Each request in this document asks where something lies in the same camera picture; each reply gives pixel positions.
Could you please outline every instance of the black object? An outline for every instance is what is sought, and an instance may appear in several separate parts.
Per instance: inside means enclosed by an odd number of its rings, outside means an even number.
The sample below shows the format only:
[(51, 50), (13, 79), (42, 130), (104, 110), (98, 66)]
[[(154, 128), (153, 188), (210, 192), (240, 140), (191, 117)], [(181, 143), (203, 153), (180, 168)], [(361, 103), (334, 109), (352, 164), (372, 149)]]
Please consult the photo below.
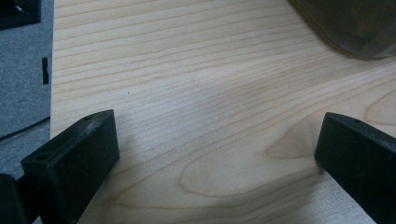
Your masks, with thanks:
[(318, 163), (377, 223), (396, 223), (396, 139), (347, 116), (327, 113)]
[(89, 115), (0, 175), (0, 223), (73, 224), (120, 158), (113, 110)]
[(50, 82), (50, 73), (49, 73), (49, 59), (42, 58), (41, 59), (42, 70), (43, 70), (43, 85), (48, 85)]
[(41, 21), (41, 0), (1, 0), (0, 30)]

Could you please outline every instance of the transparent container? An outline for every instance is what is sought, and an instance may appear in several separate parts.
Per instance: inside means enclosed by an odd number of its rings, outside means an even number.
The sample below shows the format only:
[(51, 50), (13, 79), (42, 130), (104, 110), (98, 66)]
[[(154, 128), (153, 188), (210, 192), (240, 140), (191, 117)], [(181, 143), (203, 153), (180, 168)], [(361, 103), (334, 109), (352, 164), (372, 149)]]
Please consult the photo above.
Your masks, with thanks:
[(383, 58), (396, 55), (396, 0), (296, 0), (337, 46)]

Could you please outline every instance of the cable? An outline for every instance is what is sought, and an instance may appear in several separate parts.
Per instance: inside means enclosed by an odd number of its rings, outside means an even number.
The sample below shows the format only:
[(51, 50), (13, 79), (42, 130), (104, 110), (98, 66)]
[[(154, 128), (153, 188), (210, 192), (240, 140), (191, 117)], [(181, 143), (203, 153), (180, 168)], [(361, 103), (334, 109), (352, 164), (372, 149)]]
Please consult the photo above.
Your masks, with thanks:
[(46, 122), (46, 121), (48, 121), (48, 120), (50, 120), (50, 117), (44, 118), (44, 119), (40, 120), (39, 122), (36, 122), (36, 123), (34, 123), (34, 124), (32, 124), (32, 125), (26, 127), (26, 128), (23, 128), (23, 129), (20, 129), (19, 131), (16, 131), (15, 133), (9, 133), (9, 134), (7, 134), (7, 135), (5, 135), (5, 136), (3, 136), (3, 137), (0, 137), (0, 142), (4, 141), (4, 140), (6, 140), (6, 139), (8, 139), (8, 138), (10, 138), (10, 137), (12, 137), (12, 136), (15, 136), (15, 135), (17, 135), (17, 134), (26, 132), (26, 131), (28, 131), (29, 129), (32, 129), (32, 128), (34, 128), (35, 126), (40, 125), (40, 124), (42, 124), (42, 123), (44, 123), (44, 122)]

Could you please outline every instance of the light wood surface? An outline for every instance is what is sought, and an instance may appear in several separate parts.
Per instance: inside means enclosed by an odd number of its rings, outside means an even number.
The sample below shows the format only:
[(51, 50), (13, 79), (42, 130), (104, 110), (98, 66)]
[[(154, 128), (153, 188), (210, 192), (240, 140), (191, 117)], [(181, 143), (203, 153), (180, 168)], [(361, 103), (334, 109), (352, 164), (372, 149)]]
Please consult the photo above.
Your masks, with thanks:
[(285, 0), (60, 0), (51, 136), (114, 109), (80, 223), (371, 223), (313, 158), (326, 111), (396, 135), (395, 58), (335, 49)]

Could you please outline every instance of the floor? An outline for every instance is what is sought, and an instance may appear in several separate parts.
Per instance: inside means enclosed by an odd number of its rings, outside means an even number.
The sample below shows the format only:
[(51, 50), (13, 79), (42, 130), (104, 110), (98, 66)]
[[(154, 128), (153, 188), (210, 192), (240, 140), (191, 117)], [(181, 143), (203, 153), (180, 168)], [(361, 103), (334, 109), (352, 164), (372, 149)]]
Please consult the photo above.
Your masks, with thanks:
[(0, 31), (0, 173), (15, 178), (20, 160), (50, 140), (52, 34), (53, 0), (41, 1), (40, 23)]

